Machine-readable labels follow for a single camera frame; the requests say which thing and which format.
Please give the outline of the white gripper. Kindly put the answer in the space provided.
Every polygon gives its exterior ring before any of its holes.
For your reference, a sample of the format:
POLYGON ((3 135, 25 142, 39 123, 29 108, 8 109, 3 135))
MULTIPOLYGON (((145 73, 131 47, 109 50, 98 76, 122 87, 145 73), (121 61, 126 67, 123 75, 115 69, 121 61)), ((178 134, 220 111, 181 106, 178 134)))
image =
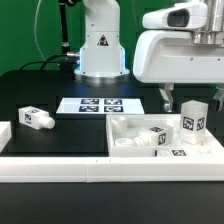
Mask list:
POLYGON ((224 1, 187 1, 148 12, 134 54, 133 74, 162 83, 164 110, 173 111, 173 83, 217 84, 216 110, 224 104, 224 1))

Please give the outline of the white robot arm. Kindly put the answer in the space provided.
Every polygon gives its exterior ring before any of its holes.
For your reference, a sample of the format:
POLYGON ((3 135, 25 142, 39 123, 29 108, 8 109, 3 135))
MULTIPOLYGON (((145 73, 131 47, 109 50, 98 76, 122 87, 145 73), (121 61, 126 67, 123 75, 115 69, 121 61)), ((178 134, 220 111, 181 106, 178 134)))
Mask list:
POLYGON ((224 105, 224 0, 187 0, 143 16, 146 29, 136 44, 133 68, 125 68, 119 42, 120 9, 115 0, 83 0, 85 43, 75 74, 94 82, 128 73, 143 83, 158 83, 164 109, 173 110, 176 83, 211 83, 210 107, 224 105))

